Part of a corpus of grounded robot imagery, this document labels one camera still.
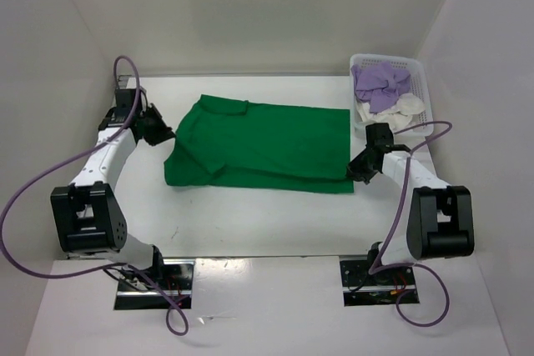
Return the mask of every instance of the green t-shirt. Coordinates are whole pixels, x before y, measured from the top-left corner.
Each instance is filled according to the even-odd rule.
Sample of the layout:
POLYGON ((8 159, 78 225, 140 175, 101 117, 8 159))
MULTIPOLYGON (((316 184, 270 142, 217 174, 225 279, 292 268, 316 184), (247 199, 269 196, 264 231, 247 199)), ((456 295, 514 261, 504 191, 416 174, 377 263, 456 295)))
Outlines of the green t-shirt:
POLYGON ((172 186, 353 193, 350 112, 202 95, 164 163, 172 186))

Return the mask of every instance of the robotic arm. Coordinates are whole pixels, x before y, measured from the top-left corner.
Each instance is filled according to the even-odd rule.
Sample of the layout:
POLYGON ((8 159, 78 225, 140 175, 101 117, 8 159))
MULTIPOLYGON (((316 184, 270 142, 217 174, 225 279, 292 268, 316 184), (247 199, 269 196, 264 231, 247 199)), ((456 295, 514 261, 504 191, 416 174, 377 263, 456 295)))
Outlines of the robotic arm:
MULTIPOLYGON (((135 89, 117 89, 117 106, 98 127, 98 142, 116 133, 134 105, 135 89)), ((128 156, 139 139, 155 146, 174 138, 158 109, 139 102, 130 127, 108 146, 91 154, 82 171, 66 187, 50 196, 59 243, 65 253, 96 255, 117 263, 129 263, 161 278, 163 257, 158 248, 128 233, 126 219, 113 191, 128 156)))
MULTIPOLYGON (((387 123, 367 126, 366 137, 365 150, 347 166, 347 177, 367 184, 377 173, 383 173, 403 187, 410 149, 394 144, 387 123)), ((382 263, 472 254, 475 239, 469 190, 451 186, 415 159, 411 160, 409 187, 412 196, 406 235, 393 238, 382 263)), ((381 243, 373 247, 380 249, 381 243)))

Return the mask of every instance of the folded fabric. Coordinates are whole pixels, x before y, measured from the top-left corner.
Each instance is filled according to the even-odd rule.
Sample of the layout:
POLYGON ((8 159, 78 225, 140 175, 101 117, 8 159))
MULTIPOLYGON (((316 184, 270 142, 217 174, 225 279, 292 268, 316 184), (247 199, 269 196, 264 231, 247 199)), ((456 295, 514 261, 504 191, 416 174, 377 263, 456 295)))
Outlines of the folded fabric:
POLYGON ((352 193, 350 112, 202 95, 176 131, 168 185, 352 193))
POLYGON ((371 113, 368 103, 356 102, 356 111, 363 122, 388 123, 393 131, 408 127, 412 116, 424 110, 425 104, 413 93, 401 95, 395 105, 380 113, 371 113))
POLYGON ((399 96, 410 91, 410 72, 405 68, 393 68, 390 62, 374 66, 351 67, 354 75, 354 92, 364 103, 370 103, 371 113, 380 113, 397 103, 399 96))

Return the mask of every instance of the white table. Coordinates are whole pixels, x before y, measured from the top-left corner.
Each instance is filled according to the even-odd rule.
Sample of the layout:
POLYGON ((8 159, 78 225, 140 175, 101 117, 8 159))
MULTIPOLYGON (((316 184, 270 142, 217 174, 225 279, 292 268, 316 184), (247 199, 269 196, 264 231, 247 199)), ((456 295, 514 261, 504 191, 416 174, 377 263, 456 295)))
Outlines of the white table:
MULTIPOLYGON (((201 93, 330 108, 350 104, 347 77, 145 78, 143 85, 173 127, 201 93)), ((363 145, 352 138, 352 155, 363 145)), ((395 213, 400 190, 381 176, 358 185, 353 195, 170 188, 163 161, 172 146, 139 144, 116 191, 129 231, 158 244, 165 256, 363 253, 384 237, 395 213)), ((432 167, 427 149, 417 157, 432 167)), ((100 263, 57 261, 53 273, 100 263)), ((167 331, 163 310, 113 311, 116 285, 102 273, 53 280, 27 355, 507 355, 475 257, 428 264, 449 287, 451 311, 427 329, 403 323, 392 306, 344 308, 333 256, 198 259, 185 338, 167 331)), ((428 321, 441 312, 443 295, 429 274, 416 271, 416 281, 421 304, 403 308, 428 321)))

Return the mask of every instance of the white cloth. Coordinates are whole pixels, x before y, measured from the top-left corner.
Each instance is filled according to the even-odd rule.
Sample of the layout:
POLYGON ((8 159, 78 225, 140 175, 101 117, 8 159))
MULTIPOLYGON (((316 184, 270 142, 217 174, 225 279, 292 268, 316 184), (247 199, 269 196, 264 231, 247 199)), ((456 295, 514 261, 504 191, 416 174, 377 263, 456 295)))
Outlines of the white cloth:
POLYGON ((399 97, 395 105, 381 113, 370 112, 369 103, 356 100, 356 110, 363 122, 388 123, 392 131, 408 127, 414 115, 425 111, 425 104, 413 93, 405 93, 399 97))

